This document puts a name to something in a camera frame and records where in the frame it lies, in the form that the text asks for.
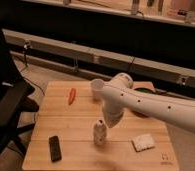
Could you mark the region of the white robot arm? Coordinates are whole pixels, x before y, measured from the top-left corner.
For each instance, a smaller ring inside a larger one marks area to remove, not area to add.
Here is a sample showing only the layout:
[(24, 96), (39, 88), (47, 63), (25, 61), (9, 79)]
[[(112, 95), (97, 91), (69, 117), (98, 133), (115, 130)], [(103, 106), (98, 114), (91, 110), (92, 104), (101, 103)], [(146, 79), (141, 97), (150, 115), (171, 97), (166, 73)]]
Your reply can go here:
[(102, 111), (109, 128), (120, 122), (128, 108), (195, 133), (195, 100), (139, 92), (132, 87), (133, 79), (126, 73), (119, 73), (104, 84)]

